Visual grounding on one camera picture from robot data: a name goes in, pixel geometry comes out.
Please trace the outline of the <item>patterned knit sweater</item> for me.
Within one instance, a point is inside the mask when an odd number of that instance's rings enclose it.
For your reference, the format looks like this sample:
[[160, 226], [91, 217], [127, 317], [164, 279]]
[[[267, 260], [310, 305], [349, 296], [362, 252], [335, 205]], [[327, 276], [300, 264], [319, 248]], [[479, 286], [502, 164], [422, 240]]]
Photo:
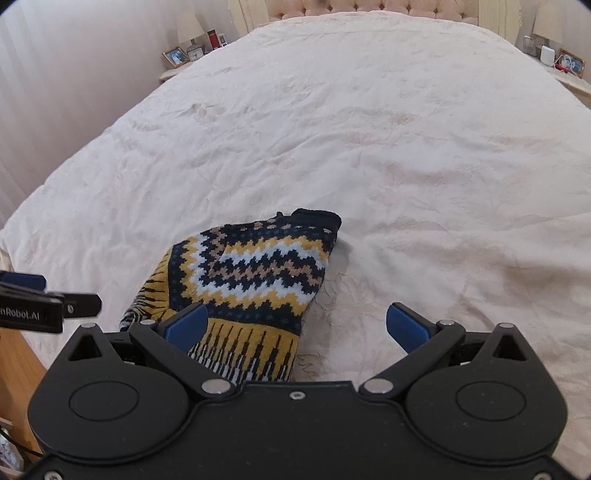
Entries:
[[232, 383], [286, 381], [341, 225], [330, 211], [297, 209], [190, 236], [164, 254], [119, 329], [197, 304], [207, 321], [188, 342], [190, 358]]

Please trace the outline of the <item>cream bedspread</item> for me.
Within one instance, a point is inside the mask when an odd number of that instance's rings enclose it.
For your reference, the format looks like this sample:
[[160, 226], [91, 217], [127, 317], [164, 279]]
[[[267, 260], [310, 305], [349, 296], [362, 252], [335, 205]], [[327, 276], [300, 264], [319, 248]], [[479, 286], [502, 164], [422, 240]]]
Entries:
[[590, 112], [487, 30], [386, 12], [283, 20], [157, 88], [8, 220], [1, 263], [125, 309], [173, 244], [297, 208], [342, 228], [294, 380], [360, 383], [403, 355], [400, 301], [515, 324], [590, 471]]

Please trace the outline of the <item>left nightstand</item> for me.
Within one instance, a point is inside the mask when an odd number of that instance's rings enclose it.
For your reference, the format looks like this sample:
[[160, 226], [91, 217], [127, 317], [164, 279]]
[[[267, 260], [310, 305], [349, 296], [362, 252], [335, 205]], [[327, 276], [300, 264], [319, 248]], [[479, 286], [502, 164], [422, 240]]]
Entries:
[[184, 70], [186, 70], [190, 66], [191, 66], [191, 62], [188, 62], [188, 63], [185, 63], [177, 68], [168, 69], [160, 75], [159, 81], [161, 83], [164, 83], [164, 82], [174, 78], [176, 75], [183, 72]]

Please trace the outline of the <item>nightstand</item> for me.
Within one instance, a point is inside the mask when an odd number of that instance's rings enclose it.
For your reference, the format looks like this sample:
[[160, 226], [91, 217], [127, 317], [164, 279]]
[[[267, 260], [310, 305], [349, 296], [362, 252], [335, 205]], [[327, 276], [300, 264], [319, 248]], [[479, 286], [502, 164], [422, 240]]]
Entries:
[[160, 75], [159, 81], [161, 83], [164, 83], [164, 82], [174, 78], [176, 75], [183, 72], [184, 70], [186, 70], [190, 66], [191, 66], [191, 62], [188, 62], [188, 63], [185, 63], [177, 68], [168, 69]]
[[585, 105], [590, 103], [591, 86], [589, 82], [572, 73], [563, 72], [554, 67], [545, 65], [536, 57], [533, 57], [533, 60], [544, 70], [546, 70], [556, 81], [569, 90], [575, 97], [577, 97], [582, 103]]

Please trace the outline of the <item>left framed photo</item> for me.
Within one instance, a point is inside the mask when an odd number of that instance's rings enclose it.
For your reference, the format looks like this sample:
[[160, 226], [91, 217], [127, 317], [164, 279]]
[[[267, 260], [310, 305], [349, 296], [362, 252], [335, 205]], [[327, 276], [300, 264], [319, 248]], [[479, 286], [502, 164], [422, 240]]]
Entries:
[[162, 56], [172, 68], [179, 68], [187, 63], [190, 63], [187, 53], [180, 46], [163, 52]]

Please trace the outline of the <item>framed photo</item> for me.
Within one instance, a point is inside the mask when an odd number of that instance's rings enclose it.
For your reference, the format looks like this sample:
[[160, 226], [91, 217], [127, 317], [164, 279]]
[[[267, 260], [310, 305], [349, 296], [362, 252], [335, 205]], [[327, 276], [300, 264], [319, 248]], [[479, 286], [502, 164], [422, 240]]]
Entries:
[[187, 63], [190, 63], [187, 53], [180, 46], [163, 52], [162, 56], [172, 68], [179, 68]]
[[585, 66], [586, 63], [582, 58], [565, 49], [560, 50], [555, 62], [556, 69], [576, 75], [578, 78], [583, 77]]

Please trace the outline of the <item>small alarm clock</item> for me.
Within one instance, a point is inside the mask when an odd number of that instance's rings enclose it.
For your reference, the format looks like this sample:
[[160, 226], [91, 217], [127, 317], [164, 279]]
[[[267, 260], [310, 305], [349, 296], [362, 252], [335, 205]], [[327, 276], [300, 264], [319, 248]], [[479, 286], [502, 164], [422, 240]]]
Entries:
[[199, 45], [191, 45], [187, 48], [186, 53], [190, 62], [197, 61], [205, 55], [204, 47]]

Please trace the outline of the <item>red bottle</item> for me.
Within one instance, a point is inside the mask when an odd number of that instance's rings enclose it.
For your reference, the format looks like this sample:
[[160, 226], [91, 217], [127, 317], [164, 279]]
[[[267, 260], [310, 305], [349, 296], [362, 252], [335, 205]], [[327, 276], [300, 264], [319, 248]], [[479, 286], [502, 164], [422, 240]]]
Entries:
[[214, 30], [209, 30], [207, 32], [207, 36], [208, 36], [209, 42], [211, 43], [212, 50], [216, 50], [221, 46], [218, 36]]

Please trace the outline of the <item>right nightstand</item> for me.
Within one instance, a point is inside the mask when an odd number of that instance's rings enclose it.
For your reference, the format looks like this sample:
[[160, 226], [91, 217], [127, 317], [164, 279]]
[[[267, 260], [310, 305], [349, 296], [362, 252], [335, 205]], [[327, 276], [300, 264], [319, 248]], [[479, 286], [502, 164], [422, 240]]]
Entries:
[[554, 67], [545, 65], [536, 57], [533, 57], [533, 60], [544, 70], [546, 70], [556, 81], [569, 90], [575, 97], [577, 97], [582, 103], [585, 105], [590, 103], [591, 86], [589, 82], [572, 73], [563, 72]]

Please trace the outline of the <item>left bedside lamp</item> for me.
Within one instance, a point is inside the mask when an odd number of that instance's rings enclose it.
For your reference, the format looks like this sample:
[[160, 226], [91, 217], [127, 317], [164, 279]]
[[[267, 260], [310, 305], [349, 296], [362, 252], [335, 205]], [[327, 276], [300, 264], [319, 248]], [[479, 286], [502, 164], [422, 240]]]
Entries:
[[206, 32], [192, 10], [185, 10], [177, 15], [176, 32], [179, 44], [204, 45], [202, 38]]

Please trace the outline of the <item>bedside lamp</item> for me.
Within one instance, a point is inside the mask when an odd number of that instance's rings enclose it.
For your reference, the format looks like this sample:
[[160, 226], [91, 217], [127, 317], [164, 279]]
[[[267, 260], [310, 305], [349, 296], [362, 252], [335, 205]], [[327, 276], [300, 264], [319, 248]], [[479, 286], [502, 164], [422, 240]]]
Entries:
[[540, 1], [532, 33], [550, 42], [563, 43], [563, 11], [560, 1]]
[[192, 10], [185, 10], [177, 15], [176, 32], [179, 44], [204, 45], [202, 38], [206, 32]]

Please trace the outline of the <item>white speaker device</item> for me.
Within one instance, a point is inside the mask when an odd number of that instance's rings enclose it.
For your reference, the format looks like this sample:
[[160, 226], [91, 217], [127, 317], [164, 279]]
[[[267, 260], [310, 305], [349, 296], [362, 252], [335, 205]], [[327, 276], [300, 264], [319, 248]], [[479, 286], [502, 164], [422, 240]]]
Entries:
[[540, 50], [540, 61], [549, 67], [553, 67], [555, 63], [555, 50], [549, 46], [543, 45]]

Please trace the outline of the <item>right framed photo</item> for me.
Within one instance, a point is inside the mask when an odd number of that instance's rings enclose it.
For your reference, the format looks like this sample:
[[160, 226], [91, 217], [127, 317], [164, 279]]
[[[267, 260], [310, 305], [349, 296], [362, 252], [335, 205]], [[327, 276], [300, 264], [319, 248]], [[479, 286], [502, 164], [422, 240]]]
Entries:
[[565, 49], [560, 50], [555, 62], [556, 69], [576, 75], [578, 78], [583, 77], [585, 66], [586, 63], [582, 58]]

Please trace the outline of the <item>pink tufted headboard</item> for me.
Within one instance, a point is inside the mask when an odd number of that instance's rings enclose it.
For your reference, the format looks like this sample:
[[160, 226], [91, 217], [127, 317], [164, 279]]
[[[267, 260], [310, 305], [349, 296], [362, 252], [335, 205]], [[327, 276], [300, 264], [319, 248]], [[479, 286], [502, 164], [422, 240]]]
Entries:
[[266, 1], [271, 21], [335, 13], [388, 11], [414, 17], [478, 24], [479, 2], [463, 0], [276, 0]]

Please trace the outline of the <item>right bedside lamp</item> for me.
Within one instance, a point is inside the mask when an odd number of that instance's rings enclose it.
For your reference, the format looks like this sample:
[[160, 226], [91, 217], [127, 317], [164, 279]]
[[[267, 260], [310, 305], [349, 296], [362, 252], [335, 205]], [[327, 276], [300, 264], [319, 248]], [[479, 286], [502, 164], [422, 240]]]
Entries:
[[563, 43], [563, 11], [560, 1], [540, 1], [532, 33], [550, 42]]

